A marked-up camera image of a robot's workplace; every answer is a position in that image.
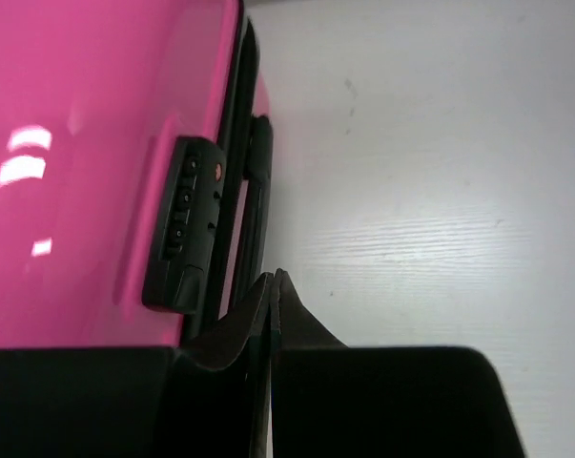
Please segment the pink hard-shell suitcase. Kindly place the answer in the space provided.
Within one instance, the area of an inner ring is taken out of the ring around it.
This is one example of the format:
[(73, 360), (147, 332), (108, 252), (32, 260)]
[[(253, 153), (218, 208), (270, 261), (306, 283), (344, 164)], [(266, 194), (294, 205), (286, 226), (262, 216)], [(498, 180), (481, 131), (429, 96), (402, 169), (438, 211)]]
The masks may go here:
[(240, 1), (0, 1), (0, 349), (211, 327), (258, 271), (268, 114)]

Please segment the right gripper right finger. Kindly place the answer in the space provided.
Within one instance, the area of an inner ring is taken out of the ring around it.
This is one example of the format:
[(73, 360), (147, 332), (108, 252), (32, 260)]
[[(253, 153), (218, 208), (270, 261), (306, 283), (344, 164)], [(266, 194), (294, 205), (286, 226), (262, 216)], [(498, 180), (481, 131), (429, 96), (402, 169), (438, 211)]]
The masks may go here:
[(330, 431), (327, 370), (346, 345), (302, 303), (283, 269), (270, 299), (272, 446), (276, 457), (319, 457)]

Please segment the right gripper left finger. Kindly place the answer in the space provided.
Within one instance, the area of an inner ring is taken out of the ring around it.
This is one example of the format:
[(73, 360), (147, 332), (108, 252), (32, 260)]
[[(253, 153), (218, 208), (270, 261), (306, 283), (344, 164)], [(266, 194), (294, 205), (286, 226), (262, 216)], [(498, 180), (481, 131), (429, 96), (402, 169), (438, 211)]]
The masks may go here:
[(272, 283), (272, 274), (262, 274), (233, 310), (175, 358), (170, 444), (184, 457), (267, 455)]

